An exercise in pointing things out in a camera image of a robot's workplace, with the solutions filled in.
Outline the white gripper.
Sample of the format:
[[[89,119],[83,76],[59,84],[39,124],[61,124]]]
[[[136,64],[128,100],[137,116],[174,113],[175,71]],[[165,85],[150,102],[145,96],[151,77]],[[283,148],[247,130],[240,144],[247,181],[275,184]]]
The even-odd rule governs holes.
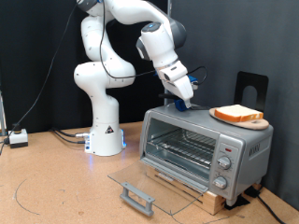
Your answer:
[[[193,98],[192,84],[187,76],[188,70],[181,61],[176,60],[166,67],[158,68],[157,73],[164,87],[184,100],[186,108],[191,108],[190,99]]]

